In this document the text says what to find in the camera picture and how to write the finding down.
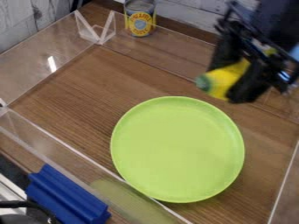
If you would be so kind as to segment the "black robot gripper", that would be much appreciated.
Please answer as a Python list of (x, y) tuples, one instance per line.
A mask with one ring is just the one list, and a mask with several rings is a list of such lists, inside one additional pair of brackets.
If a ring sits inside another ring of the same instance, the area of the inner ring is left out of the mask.
[(299, 1), (261, 1), (253, 10), (228, 2), (214, 25), (218, 42), (208, 70), (249, 61), (226, 92), (230, 103), (253, 102), (269, 89), (285, 92), (299, 80)]

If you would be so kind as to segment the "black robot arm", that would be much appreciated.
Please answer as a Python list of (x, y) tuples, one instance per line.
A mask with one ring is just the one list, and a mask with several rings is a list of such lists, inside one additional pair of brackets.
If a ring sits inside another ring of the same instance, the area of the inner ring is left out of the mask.
[(208, 69), (248, 60), (224, 92), (229, 102), (246, 103), (269, 88), (282, 93), (299, 81), (299, 0), (258, 0), (253, 10), (237, 0), (226, 6)]

